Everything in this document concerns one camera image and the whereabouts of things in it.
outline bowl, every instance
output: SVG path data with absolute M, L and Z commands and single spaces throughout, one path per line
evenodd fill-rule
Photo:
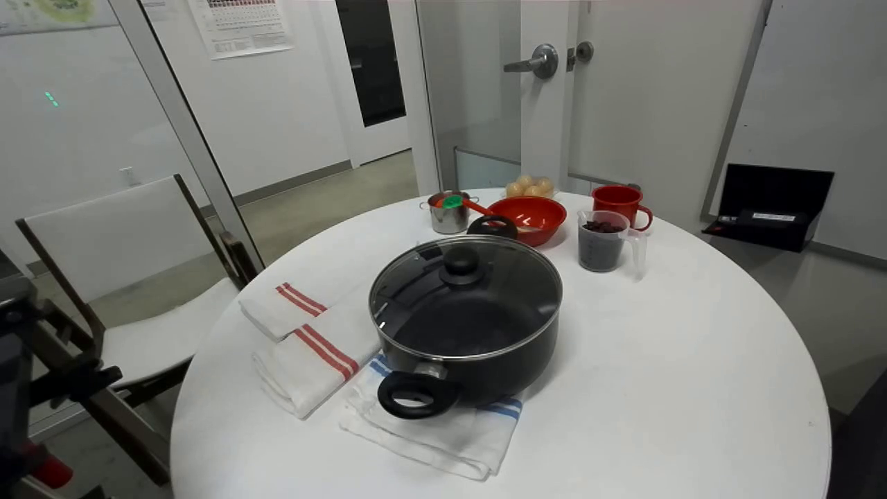
M 506 197 L 487 207 L 519 228 L 519 240 L 529 247 L 545 244 L 566 218 L 566 207 L 549 197 Z

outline table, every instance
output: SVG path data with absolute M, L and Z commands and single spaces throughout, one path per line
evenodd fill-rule
M 493 203 L 502 192 L 473 192 Z M 171 423 L 178 499 L 214 495 L 597 495 L 816 499 L 831 465 L 828 408 L 789 319 L 730 258 L 658 218 L 649 272 L 577 264 L 577 207 L 541 247 L 562 278 L 559 339 L 498 477 L 441 475 L 337 426 L 343 390 L 307 422 L 257 389 L 250 351 L 265 341 L 231 305 L 196 346 Z M 346 218 L 265 272 L 318 254 L 373 278 L 430 238 L 419 200 Z

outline chair back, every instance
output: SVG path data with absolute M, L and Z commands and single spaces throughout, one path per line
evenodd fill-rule
M 20 228 L 84 303 L 215 250 L 178 175 L 24 217 Z

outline kitchen towel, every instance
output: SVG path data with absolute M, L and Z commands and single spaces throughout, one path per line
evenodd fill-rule
M 257 330 L 281 341 L 360 285 L 355 282 L 355 272 L 340 269 L 343 267 L 335 264 L 317 264 L 292 272 L 271 272 L 278 279 L 260 278 L 238 297 L 238 305 Z
M 380 348 L 365 287 L 251 351 L 257 384 L 296 418 L 307 418 Z
M 340 430 L 477 483 L 498 475 L 522 418 L 522 400 L 486 408 L 457 405 L 432 418 L 396 418 L 376 402 L 376 389 L 387 371 L 383 357 L 371 357 L 348 382 L 348 408 Z

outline white chair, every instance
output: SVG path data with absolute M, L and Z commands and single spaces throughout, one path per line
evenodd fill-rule
M 210 232 L 178 175 L 24 217 L 17 224 L 84 314 L 93 355 L 102 366 L 123 369 L 123 379 L 113 389 L 136 390 L 141 382 L 149 384 L 149 379 L 171 373 L 171 379 L 154 384 L 147 397 L 132 397 L 131 405 L 166 390 L 184 376 L 199 335 L 256 275 L 240 247 L 224 244 Z M 210 251 L 215 251 L 228 278 L 189 303 L 110 326 L 93 311 L 96 298 Z

